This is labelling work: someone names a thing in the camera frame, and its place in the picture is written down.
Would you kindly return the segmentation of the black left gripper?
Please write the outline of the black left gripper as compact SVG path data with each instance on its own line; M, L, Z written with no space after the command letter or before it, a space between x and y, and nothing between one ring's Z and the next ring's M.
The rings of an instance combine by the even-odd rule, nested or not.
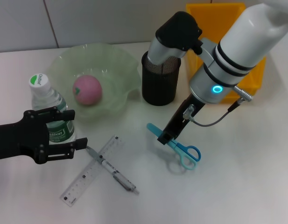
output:
M46 123L71 121L74 118L74 110L61 112L57 106L53 106L38 111L25 111L20 121L0 125L0 160L20 155L32 158L37 164L73 159L75 151L86 149L88 139L49 145Z

